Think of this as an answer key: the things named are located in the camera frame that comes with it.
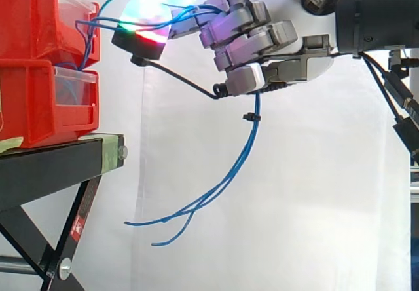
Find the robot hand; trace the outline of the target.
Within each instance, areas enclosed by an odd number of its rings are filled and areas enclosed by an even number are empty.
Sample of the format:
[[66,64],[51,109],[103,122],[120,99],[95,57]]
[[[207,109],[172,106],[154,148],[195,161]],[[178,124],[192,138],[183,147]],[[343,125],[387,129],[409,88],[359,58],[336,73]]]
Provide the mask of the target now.
[[333,64],[338,0],[203,0],[159,26],[164,40],[197,33],[226,80],[212,98],[270,92],[316,79]]

